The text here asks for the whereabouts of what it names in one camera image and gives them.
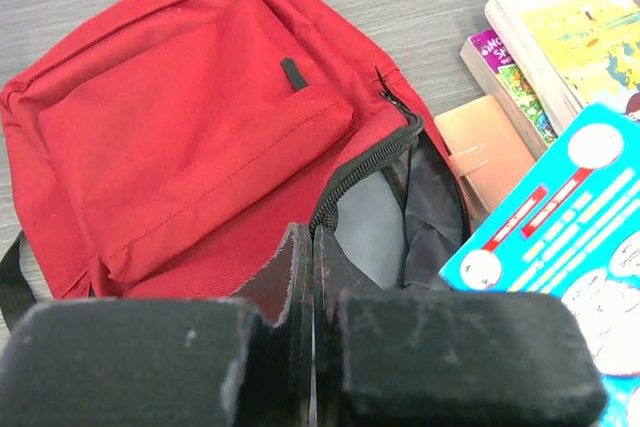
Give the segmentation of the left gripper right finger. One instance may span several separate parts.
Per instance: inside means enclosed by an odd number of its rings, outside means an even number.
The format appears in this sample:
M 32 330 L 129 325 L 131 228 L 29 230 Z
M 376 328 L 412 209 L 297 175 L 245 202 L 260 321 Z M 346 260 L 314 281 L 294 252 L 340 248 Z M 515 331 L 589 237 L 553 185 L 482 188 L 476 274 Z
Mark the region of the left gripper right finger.
M 322 426 L 589 426 L 607 395 L 568 308 L 536 293 L 385 291 L 313 240 Z

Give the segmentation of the red backpack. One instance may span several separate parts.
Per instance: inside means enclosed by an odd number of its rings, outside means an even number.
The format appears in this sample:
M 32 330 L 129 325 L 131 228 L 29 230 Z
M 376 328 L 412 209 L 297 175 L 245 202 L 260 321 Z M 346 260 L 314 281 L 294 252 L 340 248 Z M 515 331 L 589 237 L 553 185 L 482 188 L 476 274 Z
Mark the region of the red backpack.
M 294 223 L 428 285 L 470 235 L 424 101 L 322 0 L 121 0 L 5 84 L 1 121 L 56 300 L 225 297 Z

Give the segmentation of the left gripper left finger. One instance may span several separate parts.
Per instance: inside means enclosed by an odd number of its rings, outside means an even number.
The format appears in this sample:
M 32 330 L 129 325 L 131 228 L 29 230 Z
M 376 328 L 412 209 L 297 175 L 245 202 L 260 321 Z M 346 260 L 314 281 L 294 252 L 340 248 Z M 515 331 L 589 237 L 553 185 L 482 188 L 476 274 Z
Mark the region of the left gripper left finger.
M 4 280 L 5 426 L 304 426 L 312 241 L 289 226 L 224 299 L 34 302 Z

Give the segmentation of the blue comic book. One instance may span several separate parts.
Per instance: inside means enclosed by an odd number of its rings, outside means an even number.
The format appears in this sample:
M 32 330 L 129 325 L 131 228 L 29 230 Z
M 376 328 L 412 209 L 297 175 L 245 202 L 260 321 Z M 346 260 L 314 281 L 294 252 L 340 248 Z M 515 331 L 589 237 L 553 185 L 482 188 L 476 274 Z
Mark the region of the blue comic book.
M 639 124 L 587 106 L 441 269 L 458 290 L 531 291 L 576 318 L 609 402 L 639 422 Z

